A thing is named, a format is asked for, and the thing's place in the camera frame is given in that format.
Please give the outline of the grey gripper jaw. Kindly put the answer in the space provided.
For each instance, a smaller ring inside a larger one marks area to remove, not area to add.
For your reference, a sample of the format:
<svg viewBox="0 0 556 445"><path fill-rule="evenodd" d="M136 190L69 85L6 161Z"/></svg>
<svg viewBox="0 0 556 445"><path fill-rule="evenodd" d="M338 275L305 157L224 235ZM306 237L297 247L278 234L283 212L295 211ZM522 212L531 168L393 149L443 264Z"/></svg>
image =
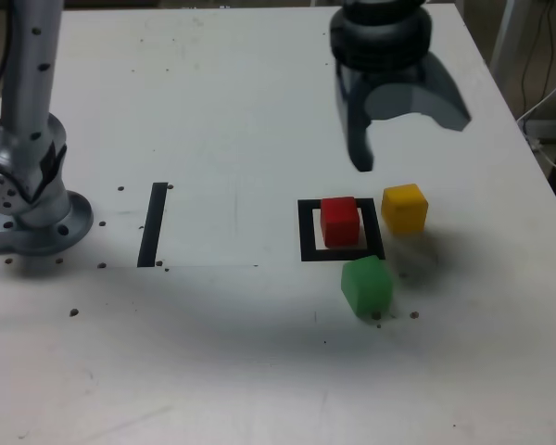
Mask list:
<svg viewBox="0 0 556 445"><path fill-rule="evenodd" d="M386 75L369 93L364 108L373 121L418 113L456 132L472 120L452 76L431 52L417 64Z"/></svg>
<svg viewBox="0 0 556 445"><path fill-rule="evenodd" d="M359 172L373 169L373 153L366 131L372 123L365 102L373 90L367 76L335 62L335 98L350 161Z"/></svg>

